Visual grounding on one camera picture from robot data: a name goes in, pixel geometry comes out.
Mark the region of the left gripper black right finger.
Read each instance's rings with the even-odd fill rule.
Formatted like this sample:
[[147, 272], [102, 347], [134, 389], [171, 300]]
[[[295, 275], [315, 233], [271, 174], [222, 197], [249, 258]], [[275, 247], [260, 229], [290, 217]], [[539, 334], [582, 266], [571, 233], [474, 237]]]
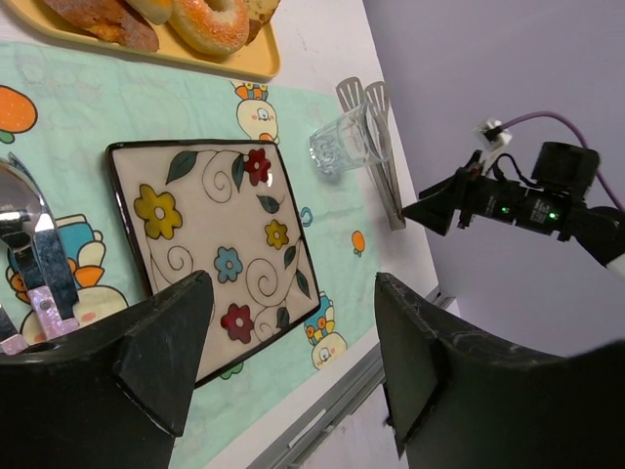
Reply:
[[620, 468], [624, 344], [568, 358], [492, 335], [375, 279], [391, 418], [413, 468]]

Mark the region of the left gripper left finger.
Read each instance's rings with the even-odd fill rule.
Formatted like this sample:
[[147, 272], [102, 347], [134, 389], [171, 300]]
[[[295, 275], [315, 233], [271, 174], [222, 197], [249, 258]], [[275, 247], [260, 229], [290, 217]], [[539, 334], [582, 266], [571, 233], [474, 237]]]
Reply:
[[1, 358], [4, 468], [166, 468], [214, 304], [197, 271], [144, 302]]

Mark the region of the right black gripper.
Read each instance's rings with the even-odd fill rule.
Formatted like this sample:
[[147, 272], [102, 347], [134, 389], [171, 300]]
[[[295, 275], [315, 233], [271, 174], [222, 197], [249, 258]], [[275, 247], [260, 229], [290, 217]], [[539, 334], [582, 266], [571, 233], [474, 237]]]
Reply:
[[447, 235], [458, 211], [459, 229], [466, 229], [476, 216], [515, 225], [542, 235], [563, 232], [574, 209], [586, 207], [585, 196], [600, 165], [599, 154], [587, 148], [545, 142], [530, 177], [516, 160], [504, 152], [483, 176], [458, 169], [440, 183], [421, 191], [418, 201], [401, 209], [404, 219]]

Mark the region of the metal serving tongs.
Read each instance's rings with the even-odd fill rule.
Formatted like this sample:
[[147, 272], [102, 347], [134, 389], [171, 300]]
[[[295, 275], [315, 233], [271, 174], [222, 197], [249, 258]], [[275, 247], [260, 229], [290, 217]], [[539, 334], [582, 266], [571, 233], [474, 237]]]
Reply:
[[352, 76], [339, 82], [335, 90], [340, 107], [344, 112], [365, 102], [374, 106], [374, 121], [380, 123], [382, 129], [376, 130], [373, 136], [377, 140], [383, 161], [374, 164], [369, 169], [369, 173], [381, 199], [390, 229], [392, 231], [403, 230], [406, 223], [401, 214], [402, 203], [389, 130], [391, 105], [386, 84], [384, 81], [376, 81], [363, 87], [360, 79]]

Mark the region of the seeded bread slice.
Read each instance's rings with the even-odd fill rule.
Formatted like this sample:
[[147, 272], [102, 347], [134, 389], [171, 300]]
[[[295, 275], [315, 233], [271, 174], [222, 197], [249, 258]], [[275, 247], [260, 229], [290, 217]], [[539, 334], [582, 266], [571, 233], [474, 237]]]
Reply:
[[244, 0], [249, 19], [249, 34], [246, 44], [255, 40], [260, 30], [268, 23], [277, 10], [280, 0]]

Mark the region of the striped bread roll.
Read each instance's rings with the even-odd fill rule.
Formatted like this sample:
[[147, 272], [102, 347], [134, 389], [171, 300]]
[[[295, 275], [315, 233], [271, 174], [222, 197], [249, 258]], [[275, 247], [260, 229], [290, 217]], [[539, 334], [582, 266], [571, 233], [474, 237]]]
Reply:
[[142, 17], [153, 24], [166, 23], [172, 16], [171, 0], [126, 0]]

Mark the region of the reddish brown bread piece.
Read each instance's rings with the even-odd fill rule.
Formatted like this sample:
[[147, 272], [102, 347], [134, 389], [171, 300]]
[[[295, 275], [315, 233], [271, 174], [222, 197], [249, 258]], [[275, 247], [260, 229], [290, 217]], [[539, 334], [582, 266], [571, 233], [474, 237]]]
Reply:
[[44, 4], [73, 26], [105, 42], [145, 52], [159, 49], [152, 26], [125, 1], [45, 0]]

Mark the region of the clear drinking glass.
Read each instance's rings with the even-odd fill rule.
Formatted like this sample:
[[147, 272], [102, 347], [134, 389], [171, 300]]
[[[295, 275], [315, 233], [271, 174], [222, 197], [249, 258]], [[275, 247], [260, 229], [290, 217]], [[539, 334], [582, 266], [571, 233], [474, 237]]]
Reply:
[[310, 155], [318, 171], [335, 175], [383, 161], [373, 136], [382, 125], [374, 121], [373, 109], [371, 103], [363, 103], [312, 133]]

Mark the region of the square floral ceramic plate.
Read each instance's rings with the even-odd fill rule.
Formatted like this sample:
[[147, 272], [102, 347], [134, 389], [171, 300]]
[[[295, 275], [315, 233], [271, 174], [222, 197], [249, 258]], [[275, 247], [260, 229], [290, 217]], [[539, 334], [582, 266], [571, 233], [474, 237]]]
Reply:
[[318, 312], [312, 254], [277, 144], [118, 142], [104, 158], [146, 293], [197, 271], [212, 279], [198, 385]]

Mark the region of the yellow plastic tray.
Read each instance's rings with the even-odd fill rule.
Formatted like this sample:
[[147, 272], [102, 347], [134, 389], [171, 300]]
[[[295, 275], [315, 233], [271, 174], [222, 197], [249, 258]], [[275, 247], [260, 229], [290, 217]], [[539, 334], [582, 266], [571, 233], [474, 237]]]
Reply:
[[103, 42], [63, 20], [42, 1], [3, 1], [1, 5], [8, 8], [29, 29], [48, 39], [60, 40], [66, 44], [99, 48], [115, 53], [124, 52], [168, 64], [187, 64], [260, 81], [269, 81], [276, 77], [281, 67], [277, 42], [269, 24], [261, 28], [251, 44], [224, 57], [201, 54], [186, 44], [171, 26], [157, 25], [154, 30], [159, 40], [159, 50], [148, 53]]

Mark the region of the green cartoon placemat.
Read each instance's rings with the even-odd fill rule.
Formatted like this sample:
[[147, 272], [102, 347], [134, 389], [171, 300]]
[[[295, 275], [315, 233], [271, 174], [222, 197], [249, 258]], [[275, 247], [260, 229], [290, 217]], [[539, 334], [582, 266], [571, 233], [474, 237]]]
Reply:
[[[33, 128], [9, 150], [24, 161], [52, 204], [70, 223], [75, 254], [92, 232], [104, 237], [104, 276], [81, 298], [95, 307], [88, 320], [144, 296], [131, 262], [110, 183], [104, 148], [158, 138], [238, 138], [231, 81], [204, 73], [123, 61], [61, 48], [5, 42], [1, 81], [24, 93], [38, 111]], [[284, 156], [320, 288], [334, 303], [348, 351], [326, 371], [313, 367], [302, 330], [288, 333], [193, 399], [176, 468], [243, 468], [294, 409], [291, 398], [316, 400], [359, 359], [373, 335], [373, 282], [379, 269], [374, 228], [356, 173], [326, 183], [306, 145], [310, 133], [339, 112], [327, 94], [271, 85], [279, 148]]]

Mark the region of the sugared orange donut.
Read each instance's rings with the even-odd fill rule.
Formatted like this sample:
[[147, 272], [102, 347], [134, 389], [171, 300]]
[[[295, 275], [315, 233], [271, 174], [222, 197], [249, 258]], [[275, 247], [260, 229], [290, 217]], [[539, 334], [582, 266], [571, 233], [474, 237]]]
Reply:
[[231, 55], [249, 34], [243, 1], [173, 1], [168, 23], [191, 48], [207, 55]]

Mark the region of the aluminium table front rail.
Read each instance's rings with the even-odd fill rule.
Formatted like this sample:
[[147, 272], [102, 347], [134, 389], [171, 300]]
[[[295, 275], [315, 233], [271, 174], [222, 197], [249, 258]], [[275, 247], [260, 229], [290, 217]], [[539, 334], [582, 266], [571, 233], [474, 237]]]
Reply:
[[251, 468], [300, 468], [332, 431], [385, 380], [376, 329], [369, 330], [328, 369], [308, 381], [263, 420], [267, 446]]

